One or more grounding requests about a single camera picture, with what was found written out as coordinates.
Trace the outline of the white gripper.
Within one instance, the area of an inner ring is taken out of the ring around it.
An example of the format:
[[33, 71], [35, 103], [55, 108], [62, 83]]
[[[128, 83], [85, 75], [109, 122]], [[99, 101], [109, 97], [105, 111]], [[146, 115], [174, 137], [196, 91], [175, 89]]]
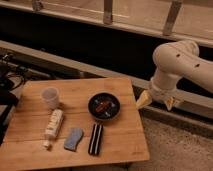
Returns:
[[136, 101], [136, 108], [141, 109], [152, 103], [152, 99], [159, 102], [164, 102], [168, 111], [170, 111], [175, 102], [173, 93], [176, 91], [178, 80], [175, 78], [156, 80], [151, 78], [149, 83], [149, 91], [144, 90], [139, 99]]

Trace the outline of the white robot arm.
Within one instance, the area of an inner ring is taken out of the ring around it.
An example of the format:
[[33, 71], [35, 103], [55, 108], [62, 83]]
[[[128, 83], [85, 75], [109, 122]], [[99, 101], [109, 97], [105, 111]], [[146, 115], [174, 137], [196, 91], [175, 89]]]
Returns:
[[156, 70], [136, 102], [141, 109], [153, 101], [163, 102], [171, 110], [180, 79], [186, 78], [213, 93], [213, 62], [199, 57], [196, 42], [183, 40], [159, 45], [152, 55]]

